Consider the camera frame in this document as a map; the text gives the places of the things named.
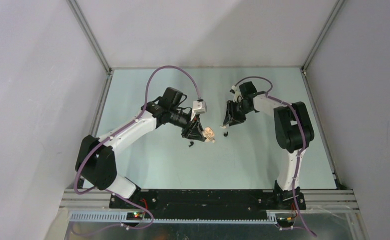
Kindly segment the pink earbud charging case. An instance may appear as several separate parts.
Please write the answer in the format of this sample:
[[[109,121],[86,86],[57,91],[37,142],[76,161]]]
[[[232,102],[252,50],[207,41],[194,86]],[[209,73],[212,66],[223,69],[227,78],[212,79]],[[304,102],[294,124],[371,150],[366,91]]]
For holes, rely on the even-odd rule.
[[[205,127],[203,130],[203,136],[205,138],[205,142],[215,142],[215,134],[210,127]]]

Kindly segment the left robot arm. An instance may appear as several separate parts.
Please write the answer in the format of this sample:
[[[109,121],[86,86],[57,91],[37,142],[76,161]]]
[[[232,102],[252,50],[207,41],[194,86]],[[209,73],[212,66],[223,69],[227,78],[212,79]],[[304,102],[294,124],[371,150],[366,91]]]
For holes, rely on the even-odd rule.
[[[163,96],[150,101],[130,122],[100,137],[87,135],[81,142],[75,170],[99,190],[120,195],[128,208],[141,202],[140,188],[117,172],[116,157],[145,134],[165,124],[181,128],[184,139],[213,142],[215,134],[210,127],[202,127],[200,114],[206,112],[202,99],[194,101],[191,113],[185,113],[180,104],[184,93],[168,87]]]

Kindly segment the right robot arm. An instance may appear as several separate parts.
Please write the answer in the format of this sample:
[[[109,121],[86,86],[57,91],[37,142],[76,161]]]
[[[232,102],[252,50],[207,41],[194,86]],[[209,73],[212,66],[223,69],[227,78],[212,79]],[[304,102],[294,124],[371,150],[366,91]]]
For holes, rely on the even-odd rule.
[[[283,168],[273,189],[273,201],[280,209],[288,208],[300,194],[300,166],[315,133],[304,102],[288,103],[268,91],[258,91],[246,77],[231,86],[233,99],[226,103],[223,128],[241,124],[251,112],[265,113],[274,118],[275,136],[279,147],[286,150]]]

